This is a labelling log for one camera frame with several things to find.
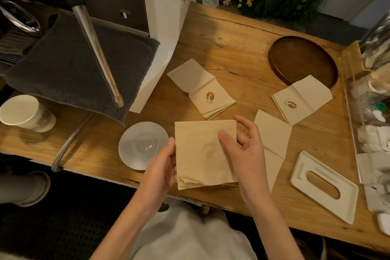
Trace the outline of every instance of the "forearm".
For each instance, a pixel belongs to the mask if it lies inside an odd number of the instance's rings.
[[[148,216],[143,208],[132,199],[90,260],[128,259],[134,242],[147,221]]]
[[[290,229],[271,198],[269,203],[254,203],[251,211],[269,260],[304,260]]]

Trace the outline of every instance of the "green lid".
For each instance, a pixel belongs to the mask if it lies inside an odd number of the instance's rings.
[[[385,111],[387,110],[387,106],[386,106],[386,104],[383,103],[383,102],[376,102],[376,103],[375,103],[375,107],[376,107],[379,111],[381,111],[381,112],[385,112]]]

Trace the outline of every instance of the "beige napkin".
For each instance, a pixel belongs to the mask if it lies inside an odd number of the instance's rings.
[[[332,100],[332,93],[319,80],[309,75],[272,95],[284,119],[294,125]]]
[[[272,191],[280,167],[286,158],[292,127],[261,110],[257,111],[254,123],[259,129],[264,145],[268,186]]]
[[[222,129],[236,140],[235,120],[175,122],[179,190],[237,182],[230,157],[218,139]]]
[[[194,59],[168,72],[167,75],[184,92],[207,120],[229,108],[236,101],[218,83],[214,75]]]

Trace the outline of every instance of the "gray towel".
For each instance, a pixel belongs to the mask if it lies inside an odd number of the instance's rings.
[[[124,106],[116,108],[77,20],[60,14],[54,26],[6,74],[24,93],[107,115],[124,123],[159,46],[155,39],[94,24]]]

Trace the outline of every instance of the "dark brown plate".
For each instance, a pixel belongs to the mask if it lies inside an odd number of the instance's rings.
[[[339,73],[332,57],[318,44],[297,36],[284,36],[268,50],[268,61],[277,77],[285,84],[314,76],[331,88]]]

